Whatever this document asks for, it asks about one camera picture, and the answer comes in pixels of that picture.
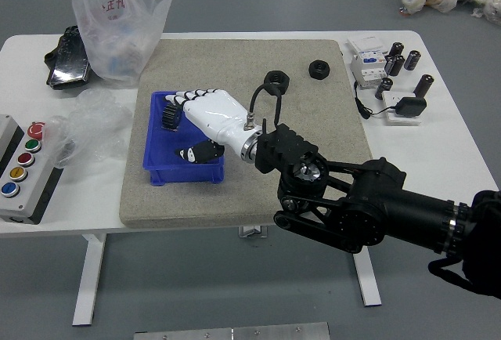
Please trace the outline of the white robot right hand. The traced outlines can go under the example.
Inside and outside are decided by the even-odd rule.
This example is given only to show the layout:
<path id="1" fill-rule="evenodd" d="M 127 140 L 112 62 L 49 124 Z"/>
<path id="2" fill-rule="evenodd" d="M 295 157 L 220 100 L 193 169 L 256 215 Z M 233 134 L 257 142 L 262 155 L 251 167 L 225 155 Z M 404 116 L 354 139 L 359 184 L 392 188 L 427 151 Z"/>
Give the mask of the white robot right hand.
<path id="1" fill-rule="evenodd" d="M 247 163 L 253 163 L 261 126 L 246 110 L 222 89 L 197 89 L 165 96 L 168 106 L 164 126 L 174 129 L 184 115 L 206 137 L 205 141 L 176 150 L 185 161 L 203 164 L 221 157 L 227 147 Z"/>

